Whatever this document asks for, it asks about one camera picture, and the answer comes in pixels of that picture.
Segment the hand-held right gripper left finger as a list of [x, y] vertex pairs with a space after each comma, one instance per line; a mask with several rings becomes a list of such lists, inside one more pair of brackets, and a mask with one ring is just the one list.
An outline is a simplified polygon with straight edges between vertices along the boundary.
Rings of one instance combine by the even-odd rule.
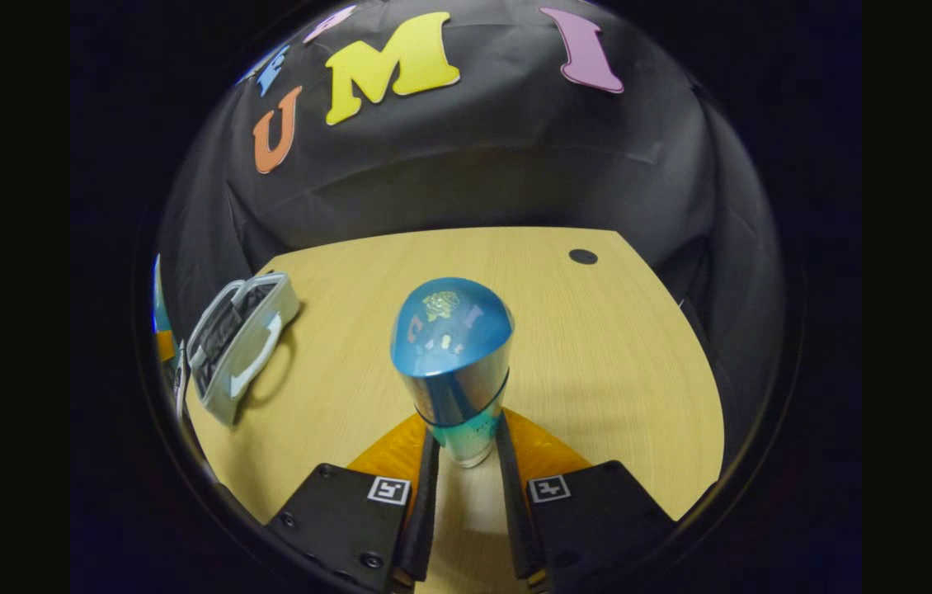
[[440, 445], [411, 415], [347, 466], [320, 463], [266, 524], [333, 589], [413, 593], [427, 579]]

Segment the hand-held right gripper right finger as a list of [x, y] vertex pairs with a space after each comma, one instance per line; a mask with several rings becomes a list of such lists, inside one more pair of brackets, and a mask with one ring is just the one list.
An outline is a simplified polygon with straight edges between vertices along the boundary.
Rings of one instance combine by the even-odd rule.
[[610, 593], [677, 529], [619, 461], [593, 464], [523, 415], [497, 425], [514, 572], [530, 593]]

